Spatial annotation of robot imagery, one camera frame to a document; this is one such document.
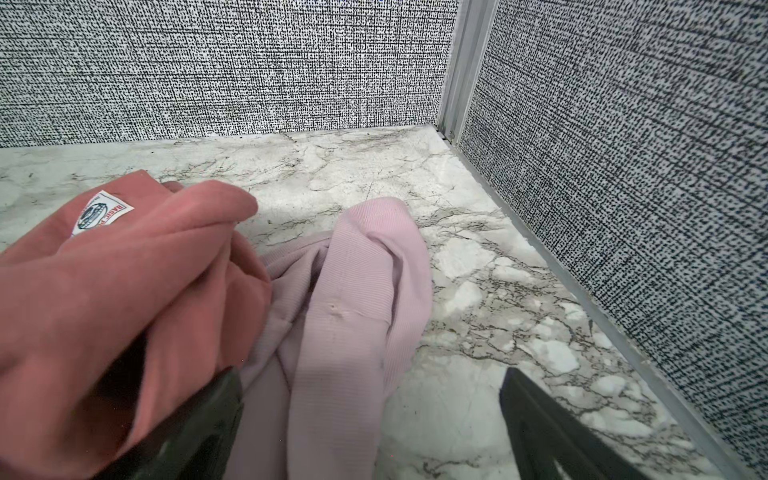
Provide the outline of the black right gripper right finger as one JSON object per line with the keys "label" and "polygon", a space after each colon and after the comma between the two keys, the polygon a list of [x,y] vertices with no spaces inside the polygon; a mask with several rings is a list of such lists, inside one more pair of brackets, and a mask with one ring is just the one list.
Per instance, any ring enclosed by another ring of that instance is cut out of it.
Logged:
{"label": "black right gripper right finger", "polygon": [[647,477],[517,368],[506,370],[499,404],[522,479]]}

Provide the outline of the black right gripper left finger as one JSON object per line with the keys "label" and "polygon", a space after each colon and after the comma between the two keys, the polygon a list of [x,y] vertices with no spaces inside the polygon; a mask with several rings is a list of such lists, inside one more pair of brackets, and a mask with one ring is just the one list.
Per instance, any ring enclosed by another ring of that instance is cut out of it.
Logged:
{"label": "black right gripper left finger", "polygon": [[239,373],[227,368],[96,477],[221,479],[243,408]]}

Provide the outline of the rose shirt with grey collar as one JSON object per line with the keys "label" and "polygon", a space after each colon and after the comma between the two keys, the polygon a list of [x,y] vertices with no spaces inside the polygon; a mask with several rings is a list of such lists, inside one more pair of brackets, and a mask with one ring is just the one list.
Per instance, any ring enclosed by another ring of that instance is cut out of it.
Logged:
{"label": "rose shirt with grey collar", "polygon": [[2,253],[3,478],[88,479],[247,359],[271,302],[236,229],[257,210],[239,187],[139,170]]}

